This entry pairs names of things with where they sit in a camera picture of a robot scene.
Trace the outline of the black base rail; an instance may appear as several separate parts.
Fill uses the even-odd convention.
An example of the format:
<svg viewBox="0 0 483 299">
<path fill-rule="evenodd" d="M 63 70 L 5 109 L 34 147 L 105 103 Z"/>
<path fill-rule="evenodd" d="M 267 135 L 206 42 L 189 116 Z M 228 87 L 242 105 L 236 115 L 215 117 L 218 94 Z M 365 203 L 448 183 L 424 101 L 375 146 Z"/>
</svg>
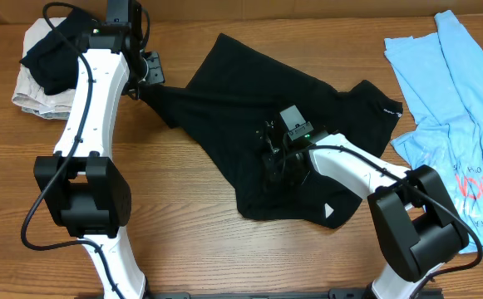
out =
<svg viewBox="0 0 483 299">
<path fill-rule="evenodd" d="M 191 295 L 188 292 L 151 293 L 145 299 L 375 299 L 366 288 L 334 288 L 328 292 L 268 292 Z"/>
</svg>

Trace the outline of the folded grey garment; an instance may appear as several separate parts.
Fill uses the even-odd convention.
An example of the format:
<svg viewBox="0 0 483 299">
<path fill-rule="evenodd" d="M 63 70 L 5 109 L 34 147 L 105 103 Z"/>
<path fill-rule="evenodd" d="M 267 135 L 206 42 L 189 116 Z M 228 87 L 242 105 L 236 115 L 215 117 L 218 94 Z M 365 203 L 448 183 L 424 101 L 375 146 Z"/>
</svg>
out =
<svg viewBox="0 0 483 299">
<path fill-rule="evenodd" d="M 67 120 L 69 118 L 69 112 L 47 112 L 41 113 L 38 110 L 34 110 L 27 107 L 22 107 L 22 112 L 29 113 L 32 115 L 36 115 L 41 117 L 45 120 Z"/>
</svg>

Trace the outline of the black polo shirt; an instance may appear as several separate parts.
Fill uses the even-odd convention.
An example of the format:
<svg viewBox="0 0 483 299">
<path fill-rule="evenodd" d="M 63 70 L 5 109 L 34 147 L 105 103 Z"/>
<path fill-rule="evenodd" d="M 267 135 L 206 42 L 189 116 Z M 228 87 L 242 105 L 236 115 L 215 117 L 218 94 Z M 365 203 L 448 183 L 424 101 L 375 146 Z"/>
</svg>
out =
<svg viewBox="0 0 483 299">
<path fill-rule="evenodd" d="M 317 173 L 305 154 L 291 155 L 280 112 L 295 106 L 316 128 L 343 134 L 375 156 L 403 112 L 369 81 L 340 92 L 224 34 L 186 87 L 150 86 L 140 97 L 201 145 L 233 186 L 244 217 L 327 228 L 345 224 L 361 199 Z"/>
</svg>

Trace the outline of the folded black garment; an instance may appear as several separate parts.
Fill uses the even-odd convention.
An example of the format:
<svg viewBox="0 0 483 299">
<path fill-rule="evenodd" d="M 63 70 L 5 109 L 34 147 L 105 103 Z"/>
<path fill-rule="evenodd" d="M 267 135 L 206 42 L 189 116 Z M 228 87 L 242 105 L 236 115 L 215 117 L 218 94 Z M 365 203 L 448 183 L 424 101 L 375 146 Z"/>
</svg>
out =
<svg viewBox="0 0 483 299">
<path fill-rule="evenodd" d="M 73 9 L 56 29 L 73 45 L 83 31 L 91 29 L 92 15 Z M 76 88 L 78 55 L 53 31 L 37 42 L 20 60 L 48 96 Z"/>
</svg>

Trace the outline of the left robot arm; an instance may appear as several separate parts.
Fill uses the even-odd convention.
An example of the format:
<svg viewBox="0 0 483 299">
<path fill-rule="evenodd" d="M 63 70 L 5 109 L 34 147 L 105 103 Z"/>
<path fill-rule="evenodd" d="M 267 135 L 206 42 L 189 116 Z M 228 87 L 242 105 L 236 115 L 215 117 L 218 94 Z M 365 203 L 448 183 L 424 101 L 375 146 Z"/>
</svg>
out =
<svg viewBox="0 0 483 299">
<path fill-rule="evenodd" d="M 150 298 L 150 284 L 137 265 L 126 229 L 131 189 L 112 160 L 120 98 L 137 100 L 143 88 L 165 81 L 158 54 L 145 51 L 149 13 L 137 1 L 109 1 L 105 20 L 83 29 L 75 42 L 57 27 L 50 33 L 77 56 L 76 91 L 52 155 L 35 161 L 41 193 L 23 221 L 22 243 L 35 251 L 83 246 L 101 279 L 104 298 Z M 70 240 L 51 245 L 27 240 L 28 225 L 41 203 Z"/>
</svg>

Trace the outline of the light blue t-shirt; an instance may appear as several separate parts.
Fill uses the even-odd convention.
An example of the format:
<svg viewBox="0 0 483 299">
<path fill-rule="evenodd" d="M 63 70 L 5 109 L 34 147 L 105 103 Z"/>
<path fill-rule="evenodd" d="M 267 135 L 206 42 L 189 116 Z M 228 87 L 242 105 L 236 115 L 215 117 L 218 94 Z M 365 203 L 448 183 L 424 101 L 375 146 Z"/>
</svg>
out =
<svg viewBox="0 0 483 299">
<path fill-rule="evenodd" d="M 416 129 L 392 141 L 413 168 L 432 167 L 483 245 L 483 50 L 452 11 L 424 37 L 388 38 L 390 62 Z"/>
</svg>

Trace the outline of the folded beige garment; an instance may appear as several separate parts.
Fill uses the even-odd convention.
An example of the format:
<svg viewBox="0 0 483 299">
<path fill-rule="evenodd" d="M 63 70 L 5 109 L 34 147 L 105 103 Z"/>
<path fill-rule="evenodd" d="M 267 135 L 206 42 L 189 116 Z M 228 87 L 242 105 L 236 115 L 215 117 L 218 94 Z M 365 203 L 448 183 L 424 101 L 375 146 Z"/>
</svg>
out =
<svg viewBox="0 0 483 299">
<path fill-rule="evenodd" d="M 43 18 L 37 19 L 33 25 L 27 29 L 23 39 L 22 57 L 41 41 L 51 28 Z M 38 110 L 41 113 L 47 112 L 71 112 L 71 106 L 75 91 L 67 90 L 55 96 L 48 96 L 39 86 L 31 75 L 31 72 L 23 65 L 17 76 L 17 84 L 12 95 L 12 103 L 19 107 L 27 107 Z"/>
</svg>

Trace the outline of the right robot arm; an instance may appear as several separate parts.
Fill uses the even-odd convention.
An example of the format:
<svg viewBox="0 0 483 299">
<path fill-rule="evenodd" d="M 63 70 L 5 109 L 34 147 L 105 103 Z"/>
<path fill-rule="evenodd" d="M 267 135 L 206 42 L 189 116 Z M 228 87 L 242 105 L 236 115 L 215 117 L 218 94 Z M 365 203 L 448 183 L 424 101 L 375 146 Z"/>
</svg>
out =
<svg viewBox="0 0 483 299">
<path fill-rule="evenodd" d="M 330 298 L 442 298 L 425 285 L 468 242 L 439 174 L 390 164 L 344 135 L 305 120 L 294 105 L 265 124 L 267 183 L 297 187 L 312 169 L 367 200 L 387 264 L 364 288 L 332 288 Z"/>
</svg>

